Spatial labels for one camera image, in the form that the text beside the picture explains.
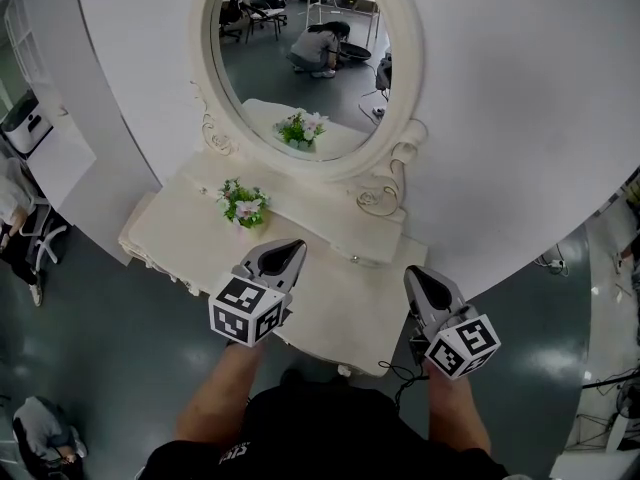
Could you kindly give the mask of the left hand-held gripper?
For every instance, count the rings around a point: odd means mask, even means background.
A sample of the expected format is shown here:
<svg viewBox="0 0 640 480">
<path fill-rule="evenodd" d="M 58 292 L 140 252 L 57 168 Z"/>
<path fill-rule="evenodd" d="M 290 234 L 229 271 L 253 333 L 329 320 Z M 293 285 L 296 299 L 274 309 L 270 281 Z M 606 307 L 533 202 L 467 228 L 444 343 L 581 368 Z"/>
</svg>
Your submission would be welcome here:
<svg viewBox="0 0 640 480">
<path fill-rule="evenodd" d="M 291 290 L 305 259 L 302 239 L 279 239 L 252 248 L 215 284 L 208 299 L 211 330 L 245 346 L 263 341 L 290 314 Z"/>
</svg>

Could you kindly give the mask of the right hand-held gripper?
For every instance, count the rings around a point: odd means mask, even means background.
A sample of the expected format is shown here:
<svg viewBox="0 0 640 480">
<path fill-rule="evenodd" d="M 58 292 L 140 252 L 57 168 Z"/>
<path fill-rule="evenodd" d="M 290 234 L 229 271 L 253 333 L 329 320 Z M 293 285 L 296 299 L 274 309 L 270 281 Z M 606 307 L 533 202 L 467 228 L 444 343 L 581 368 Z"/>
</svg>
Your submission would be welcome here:
<svg viewBox="0 0 640 480">
<path fill-rule="evenodd" d="M 404 286 L 416 328 L 409 339 L 415 362 L 427 361 L 451 380 L 481 368 L 501 347 L 485 314 L 454 281 L 426 267 L 406 268 Z"/>
</svg>

